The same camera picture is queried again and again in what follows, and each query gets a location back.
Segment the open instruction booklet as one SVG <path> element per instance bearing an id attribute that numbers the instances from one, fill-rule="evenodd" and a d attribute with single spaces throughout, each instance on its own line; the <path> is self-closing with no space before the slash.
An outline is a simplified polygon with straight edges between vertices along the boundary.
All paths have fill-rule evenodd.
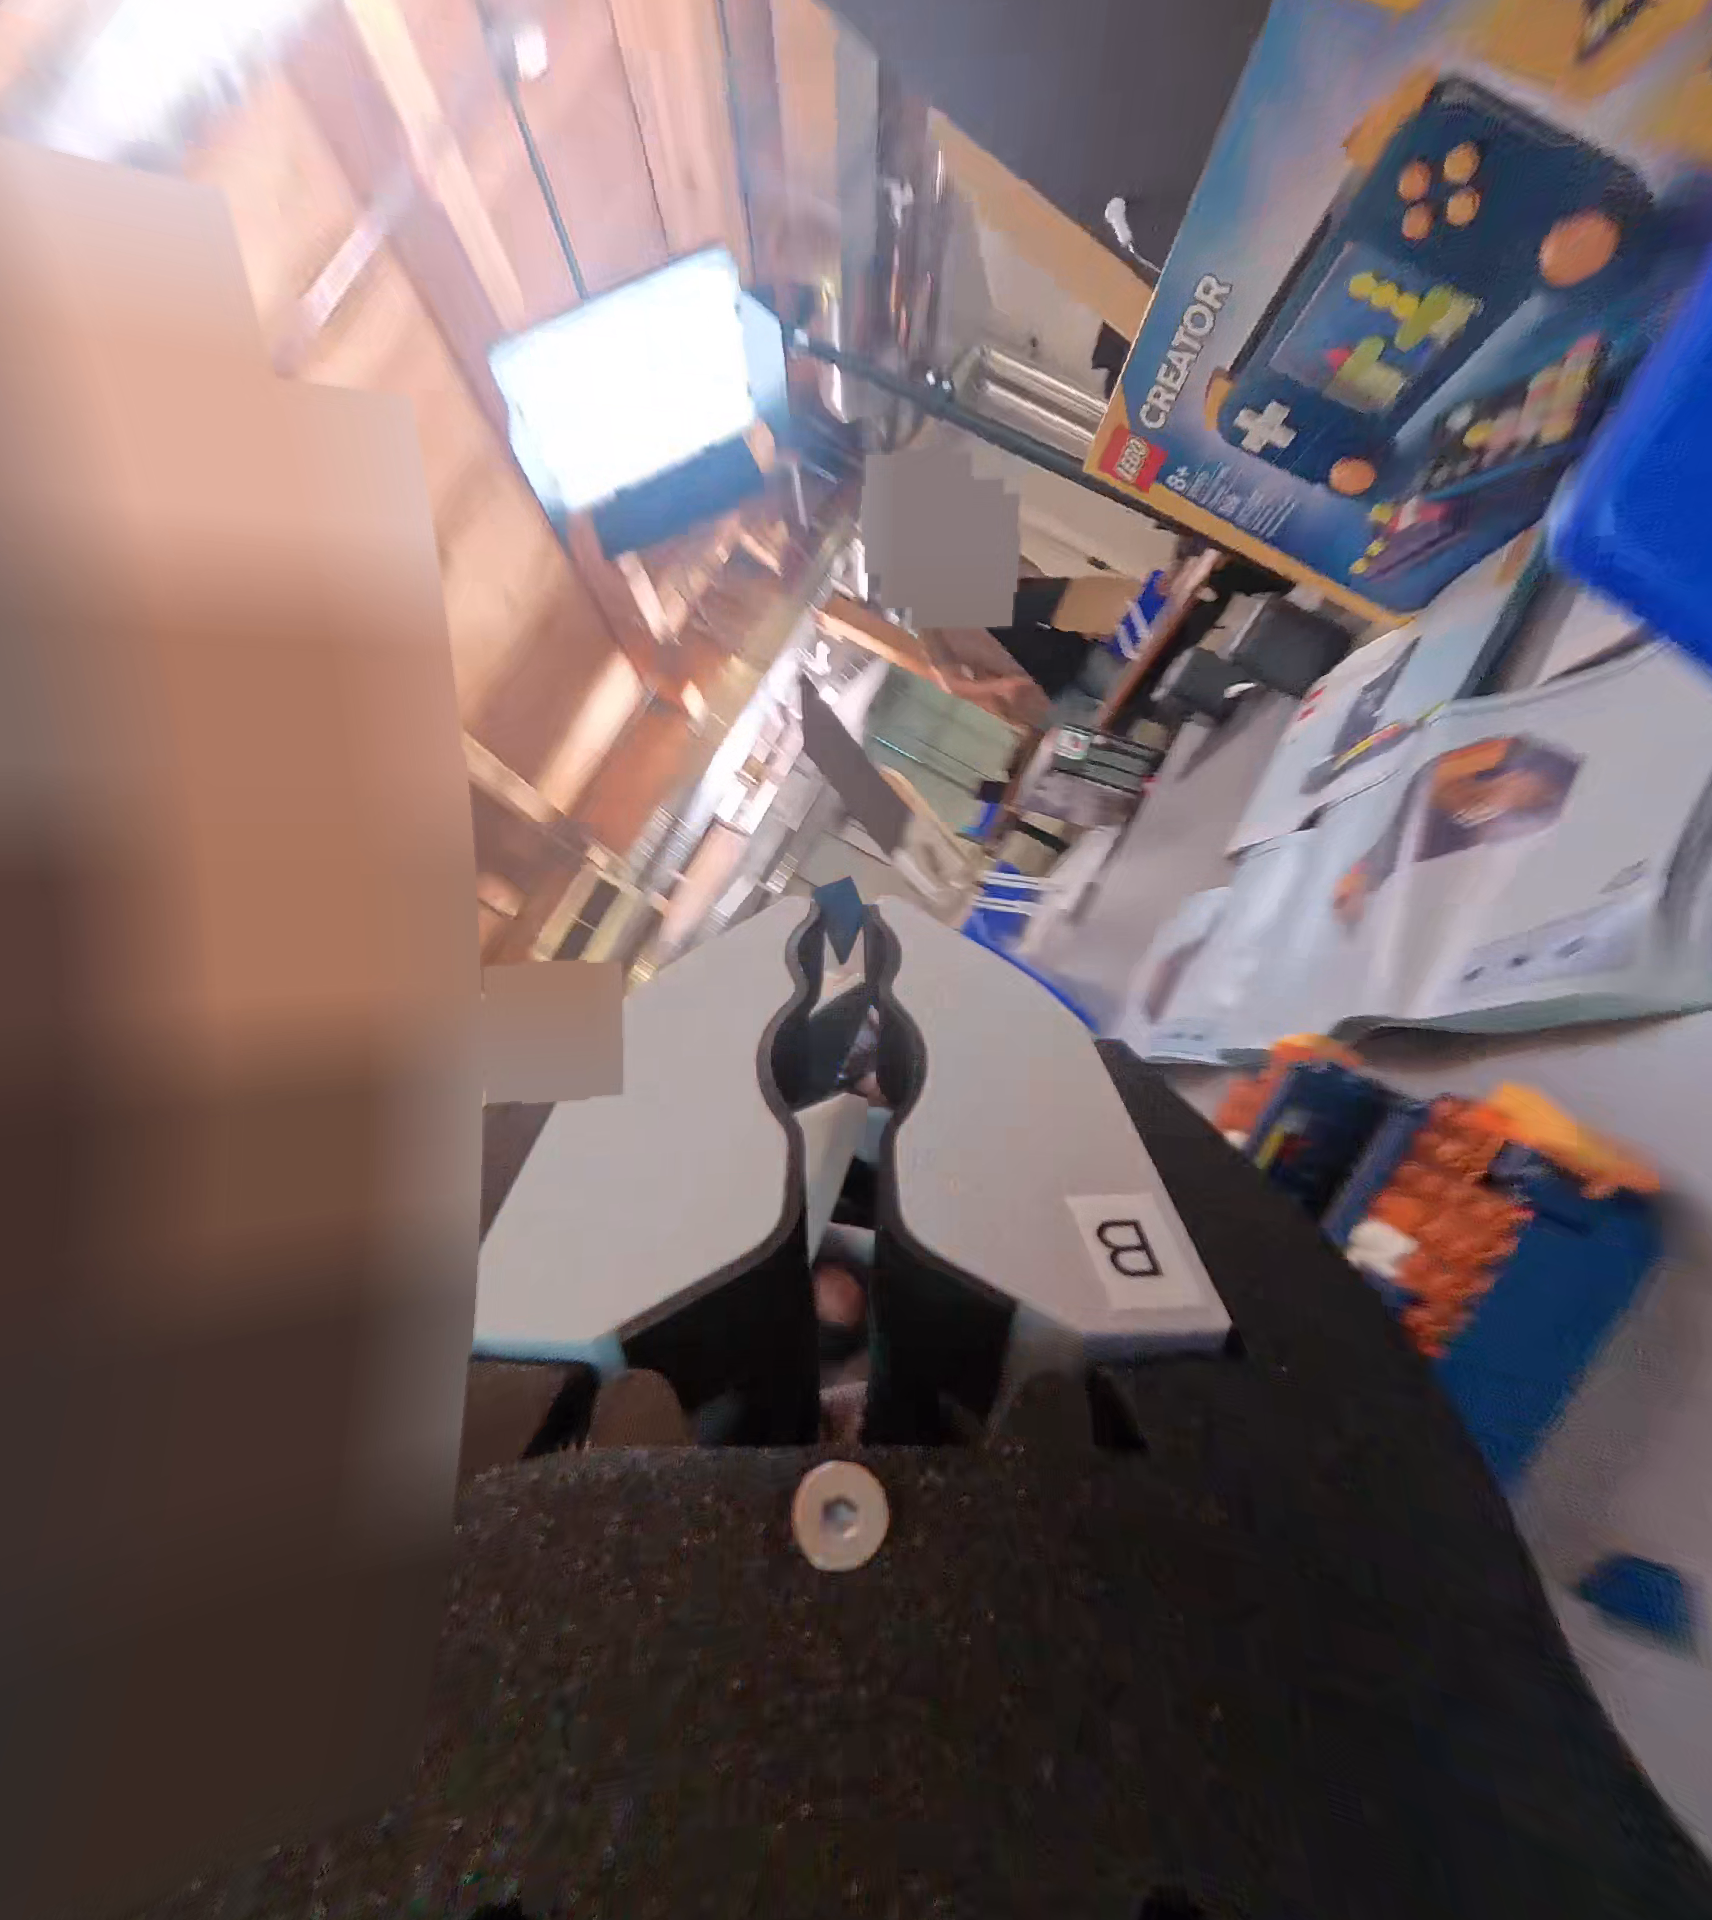
<path id="1" fill-rule="evenodd" d="M 1160 1066 L 1289 1037 L 1712 1009 L 1712 677 L 1656 643 L 1437 708 L 1360 791 L 1154 936 L 1112 1034 Z"/>

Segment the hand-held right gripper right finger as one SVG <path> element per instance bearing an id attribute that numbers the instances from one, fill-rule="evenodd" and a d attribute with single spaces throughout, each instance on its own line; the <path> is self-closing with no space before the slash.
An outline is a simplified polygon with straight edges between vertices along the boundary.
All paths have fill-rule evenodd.
<path id="1" fill-rule="evenodd" d="M 888 1173 L 910 1254 L 1009 1308 L 1002 1361 L 1220 1354 L 1229 1307 L 1088 1027 L 912 901 L 875 928 L 908 1046 Z"/>

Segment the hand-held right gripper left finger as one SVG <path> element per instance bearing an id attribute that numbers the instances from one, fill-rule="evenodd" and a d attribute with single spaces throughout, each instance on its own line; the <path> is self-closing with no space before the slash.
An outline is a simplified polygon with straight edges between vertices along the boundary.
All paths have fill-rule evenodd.
<path id="1" fill-rule="evenodd" d="M 621 1367 L 801 1219 L 772 1040 L 822 986 L 814 899 L 716 936 L 624 1003 L 624 1086 L 554 1111 L 479 1248 L 475 1360 Z"/>

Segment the dark blue orange brick model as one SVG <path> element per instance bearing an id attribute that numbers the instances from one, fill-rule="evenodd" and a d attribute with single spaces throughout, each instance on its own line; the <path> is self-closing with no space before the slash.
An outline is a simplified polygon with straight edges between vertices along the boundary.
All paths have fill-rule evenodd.
<path id="1" fill-rule="evenodd" d="M 1515 1493 L 1660 1262 L 1660 1175 L 1533 1090 L 1413 1096 L 1326 1037 L 1236 1072 L 1213 1120 L 1373 1286 Z"/>

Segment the brick toy set box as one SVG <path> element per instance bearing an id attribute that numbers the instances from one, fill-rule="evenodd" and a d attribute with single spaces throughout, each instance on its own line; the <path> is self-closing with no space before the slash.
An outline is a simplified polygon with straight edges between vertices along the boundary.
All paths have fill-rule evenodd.
<path id="1" fill-rule="evenodd" d="M 1712 2 L 1271 6 L 1083 461 L 1350 613 L 1531 530 L 1712 253 Z"/>

